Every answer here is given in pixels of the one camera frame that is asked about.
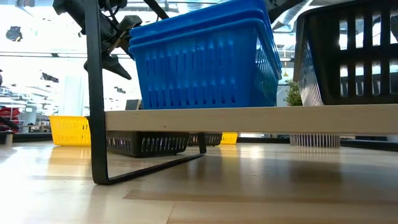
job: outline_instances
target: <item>shelving unit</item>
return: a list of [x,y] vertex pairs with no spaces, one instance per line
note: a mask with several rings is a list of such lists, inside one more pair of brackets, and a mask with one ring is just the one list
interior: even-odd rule
[[[114,184],[196,159],[206,153],[204,132],[398,134],[398,105],[104,112],[98,4],[96,1],[85,4],[91,166],[97,184]],[[197,132],[199,153],[109,178],[106,131]]]

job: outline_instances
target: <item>potted plant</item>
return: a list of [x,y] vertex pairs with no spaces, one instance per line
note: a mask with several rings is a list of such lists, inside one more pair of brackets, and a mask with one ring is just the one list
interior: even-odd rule
[[289,106],[303,106],[297,82],[293,80],[286,80],[285,82],[289,86],[289,89],[286,90],[287,96],[284,98],[284,101],[287,102]]

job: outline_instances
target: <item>yellow plastic basket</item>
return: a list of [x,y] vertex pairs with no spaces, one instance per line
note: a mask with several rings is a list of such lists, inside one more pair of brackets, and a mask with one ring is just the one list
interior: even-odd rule
[[84,116],[50,116],[52,140],[58,146],[90,146],[90,127]]
[[238,139],[237,133],[223,133],[223,138],[221,140],[222,144],[236,144]]

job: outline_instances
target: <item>stacked baskets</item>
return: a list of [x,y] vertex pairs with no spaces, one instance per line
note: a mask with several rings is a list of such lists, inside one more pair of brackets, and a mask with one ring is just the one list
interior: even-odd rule
[[281,65],[263,0],[130,31],[144,109],[275,106]]

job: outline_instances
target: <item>wooden floor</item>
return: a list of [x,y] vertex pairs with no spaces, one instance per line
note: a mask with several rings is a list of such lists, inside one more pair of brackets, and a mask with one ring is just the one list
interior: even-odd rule
[[[113,174],[170,159],[109,155]],[[278,144],[210,147],[113,186],[90,149],[0,148],[0,223],[398,223],[398,153]]]

